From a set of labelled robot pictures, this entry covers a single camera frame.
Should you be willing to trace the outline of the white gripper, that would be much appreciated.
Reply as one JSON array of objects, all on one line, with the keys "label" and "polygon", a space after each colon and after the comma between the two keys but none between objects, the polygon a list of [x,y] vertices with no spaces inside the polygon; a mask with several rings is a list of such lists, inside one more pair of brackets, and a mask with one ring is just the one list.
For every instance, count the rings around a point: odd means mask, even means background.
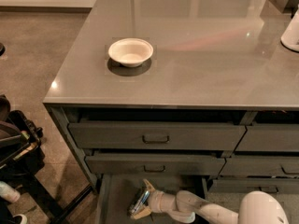
[{"label": "white gripper", "polygon": [[131,215],[131,219],[140,219],[147,217],[153,213],[170,213],[178,210],[176,196],[173,194],[165,193],[160,190],[155,190],[155,187],[144,179],[146,189],[150,192],[148,198],[148,205],[142,207],[137,213]]}]

